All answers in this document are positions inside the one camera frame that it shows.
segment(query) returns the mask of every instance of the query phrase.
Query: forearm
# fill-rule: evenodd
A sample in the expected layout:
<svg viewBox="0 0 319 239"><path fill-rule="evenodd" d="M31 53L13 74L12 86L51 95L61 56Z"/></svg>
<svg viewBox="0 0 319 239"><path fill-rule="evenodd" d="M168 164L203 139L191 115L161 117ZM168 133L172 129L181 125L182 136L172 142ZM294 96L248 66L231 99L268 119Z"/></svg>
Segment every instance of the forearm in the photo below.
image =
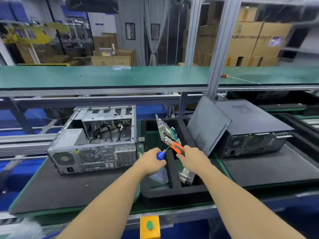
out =
<svg viewBox="0 0 319 239"><path fill-rule="evenodd" d="M128 169L100 193L57 239L120 238L143 176L138 166Z"/></svg>
<svg viewBox="0 0 319 239"><path fill-rule="evenodd" d="M232 239L304 238L216 167L203 168L199 176L207 186Z"/></svg>

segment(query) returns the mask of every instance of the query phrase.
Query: hand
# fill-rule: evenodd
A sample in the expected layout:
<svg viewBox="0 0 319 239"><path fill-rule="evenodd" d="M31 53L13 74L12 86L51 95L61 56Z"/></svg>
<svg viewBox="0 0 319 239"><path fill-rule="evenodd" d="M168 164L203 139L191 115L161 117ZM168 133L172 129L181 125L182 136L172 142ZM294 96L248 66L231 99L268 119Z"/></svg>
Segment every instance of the hand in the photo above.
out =
<svg viewBox="0 0 319 239"><path fill-rule="evenodd" d="M158 172L161 168L166 165L165 160L157 160L156 155L161 150L159 148L153 148L145 152L135 163L134 166L144 173L143 175L152 175Z"/></svg>
<svg viewBox="0 0 319 239"><path fill-rule="evenodd" d="M210 160L198 148L191 148L185 145L184 150L185 157L181 154L177 154L176 156L181 160L181 163L188 171L199 175L205 168L212 166Z"/></svg>

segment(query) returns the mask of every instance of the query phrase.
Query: blue screwdriver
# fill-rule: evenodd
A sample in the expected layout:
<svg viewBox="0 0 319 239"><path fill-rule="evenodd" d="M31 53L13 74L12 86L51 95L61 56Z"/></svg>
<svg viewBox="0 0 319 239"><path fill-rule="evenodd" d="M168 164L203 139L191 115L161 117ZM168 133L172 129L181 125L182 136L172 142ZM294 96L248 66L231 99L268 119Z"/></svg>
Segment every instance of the blue screwdriver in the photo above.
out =
<svg viewBox="0 0 319 239"><path fill-rule="evenodd" d="M156 155L157 160L160 160L160 161L163 160L167 149L169 149L169 147L166 148L163 152L161 151L161 152L158 152L158 153L157 153L157 155Z"/></svg>

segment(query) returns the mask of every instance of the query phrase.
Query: black anti-static mat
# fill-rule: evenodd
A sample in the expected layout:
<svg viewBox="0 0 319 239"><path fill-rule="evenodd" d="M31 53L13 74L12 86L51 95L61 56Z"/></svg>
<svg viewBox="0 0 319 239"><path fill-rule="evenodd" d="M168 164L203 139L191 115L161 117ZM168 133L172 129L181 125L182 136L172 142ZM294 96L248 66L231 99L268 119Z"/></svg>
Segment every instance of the black anti-static mat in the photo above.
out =
<svg viewBox="0 0 319 239"><path fill-rule="evenodd" d="M87 206L128 168L59 175L47 159L10 213Z"/></svg>
<svg viewBox="0 0 319 239"><path fill-rule="evenodd" d="M277 153L222 161L242 187L319 179L319 164L293 145L285 144Z"/></svg>

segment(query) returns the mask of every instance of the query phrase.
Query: orange screwdriver handle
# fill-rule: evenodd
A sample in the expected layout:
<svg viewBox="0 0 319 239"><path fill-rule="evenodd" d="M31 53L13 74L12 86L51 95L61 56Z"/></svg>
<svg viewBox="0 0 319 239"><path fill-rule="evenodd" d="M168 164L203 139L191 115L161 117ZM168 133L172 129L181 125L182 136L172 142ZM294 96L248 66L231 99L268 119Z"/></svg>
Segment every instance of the orange screwdriver handle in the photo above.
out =
<svg viewBox="0 0 319 239"><path fill-rule="evenodd" d="M185 156L185 150L184 150L184 148L183 148L181 145L179 145L177 142L173 142L173 143L172 143L172 149L173 149L175 152L177 152L178 154L181 154L181 155Z"/></svg>

